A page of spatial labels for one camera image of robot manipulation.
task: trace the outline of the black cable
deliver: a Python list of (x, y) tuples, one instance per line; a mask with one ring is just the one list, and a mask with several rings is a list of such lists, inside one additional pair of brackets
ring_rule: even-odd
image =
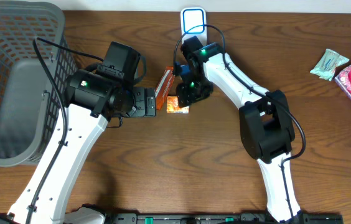
[(175, 45), (175, 49), (174, 49), (174, 57), (173, 57), (173, 64), (174, 66), (176, 65), (176, 54), (177, 54), (177, 49), (178, 49), (178, 46), (182, 40), (182, 38), (188, 34), (189, 31), (191, 31), (192, 29), (196, 28), (196, 27), (200, 27), (200, 26), (205, 26), (205, 27), (211, 27), (215, 30), (217, 30), (220, 35), (221, 35), (221, 38), (222, 38), (222, 44), (223, 44), (223, 52), (222, 52), (222, 55), (223, 55), (223, 62), (224, 62), (224, 65), (225, 65), (225, 68), (243, 85), (245, 86), (249, 91), (251, 91), (252, 93), (262, 97), (263, 99), (265, 99), (266, 101), (274, 104), (274, 105), (278, 105), (282, 111), (284, 111), (293, 121), (293, 123), (296, 125), (297, 129), (299, 130), (300, 132), (300, 135), (301, 135), (301, 141), (302, 141), (302, 147), (301, 147), (301, 150), (296, 154), (296, 155), (293, 155), (289, 158), (286, 158), (286, 159), (283, 159), (281, 161), (281, 165), (280, 165), (280, 168), (281, 168), (281, 171), (282, 171), (282, 177), (283, 177), (283, 183), (284, 183), (284, 187), (285, 187), (285, 191), (286, 191), (286, 201), (288, 202), (288, 206), (289, 206), (289, 210), (290, 210), (290, 214), (291, 214), (291, 218), (293, 218), (293, 210), (292, 210), (292, 206), (290, 204), (290, 199), (289, 199), (289, 191), (288, 191), (288, 185), (286, 183), (286, 175), (285, 175), (285, 172), (284, 172), (284, 163), (287, 162), (287, 161), (290, 161), (292, 159), (296, 159), (298, 157), (300, 157), (304, 151), (306, 150), (306, 135), (304, 134), (304, 131), (302, 130), (302, 127), (301, 125), (299, 124), (299, 122), (297, 121), (297, 119), (289, 112), (289, 109), (287, 109), (281, 102), (279, 102), (278, 100), (275, 100), (275, 99), (272, 99), (258, 91), (256, 91), (252, 86), (250, 86), (249, 84), (247, 84), (245, 81), (243, 81), (237, 74), (235, 74), (235, 72), (233, 72), (233, 70), (230, 68), (229, 64), (227, 63), (227, 61), (225, 60), (225, 38), (224, 38), (224, 33), (217, 27), (213, 26), (213, 25), (209, 25), (209, 24), (202, 24), (202, 25), (198, 25), (198, 26), (195, 26), (191, 29), (189, 29), (187, 32), (185, 32), (184, 34), (182, 34), (181, 38), (177, 41), (177, 44)]
[(69, 49), (69, 48), (67, 48), (67, 47), (61, 46), (61, 45), (56, 44), (56, 43), (54, 43), (54, 42), (51, 42), (51, 41), (49, 41), (49, 40), (45, 40), (45, 39), (43, 39), (43, 38), (41, 38), (41, 37), (36, 37), (36, 39), (39, 40), (39, 41), (43, 41), (43, 42), (45, 42), (46, 44), (50, 44), (50, 45), (53, 45), (53, 46), (55, 46), (55, 47), (58, 47), (59, 49), (66, 50), (66, 51), (69, 51), (69, 52), (71, 52), (71, 53), (78, 54), (78, 55), (81, 55), (81, 56), (85, 56), (85, 57), (90, 57), (90, 58), (93, 58), (93, 59), (97, 59), (97, 60), (100, 60), (101, 62), (103, 62), (103, 59), (102, 59), (102, 58), (97, 57), (97, 56), (95, 56), (95, 55), (90, 55), (90, 54), (86, 54), (86, 53), (83, 53), (83, 52), (78, 52), (78, 51), (76, 51), (76, 50)]
[(87, 65), (87, 67), (84, 68), (84, 70), (88, 72), (93, 72), (98, 68), (98, 66), (101, 65), (99, 62), (92, 63), (91, 65)]
[(41, 54), (39, 52), (39, 48), (38, 48), (37, 42), (36, 42), (36, 40), (39, 40), (39, 39), (40, 38), (37, 37), (36, 39), (33, 40), (33, 48), (34, 48), (34, 51), (35, 51), (35, 53), (37, 55), (37, 58), (39, 59), (39, 61), (41, 63), (41, 66), (43, 67), (43, 69), (45, 71), (45, 74), (47, 75), (47, 78), (49, 79), (49, 81), (50, 81), (50, 83), (52, 85), (52, 88), (54, 89), (55, 94), (58, 97), (59, 106), (60, 106), (60, 109), (62, 111), (63, 129), (62, 129), (62, 138), (61, 138), (61, 140), (60, 140), (60, 142), (58, 144), (58, 148), (55, 151), (54, 155), (52, 156), (50, 164), (48, 165), (47, 169), (45, 170), (44, 175), (41, 178), (40, 183), (39, 183), (39, 185), (36, 188), (36, 191), (34, 193), (32, 202), (29, 205), (29, 208), (28, 208), (29, 211), (27, 212), (27, 217), (26, 217), (26, 224), (29, 224), (31, 219), (32, 219), (32, 214), (35, 211), (35, 205), (36, 205), (36, 201), (39, 199), (40, 191), (41, 191), (41, 189), (42, 189), (42, 187), (44, 185), (45, 180), (48, 177), (48, 174), (51, 171), (52, 166), (55, 163), (55, 160), (57, 159), (57, 157), (59, 155), (59, 152), (61, 151), (62, 146), (65, 144), (65, 139), (66, 139), (66, 135), (67, 135), (67, 132), (68, 132), (68, 128), (67, 128), (68, 127), (68, 119), (67, 119), (66, 112), (65, 112), (65, 106), (63, 105), (61, 94), (59, 92), (59, 89), (58, 89), (57, 85), (55, 84), (54, 79), (52, 78), (50, 70), (47, 67), (47, 65), (45, 64), (45, 62), (43, 60), (43, 57), (41, 56)]

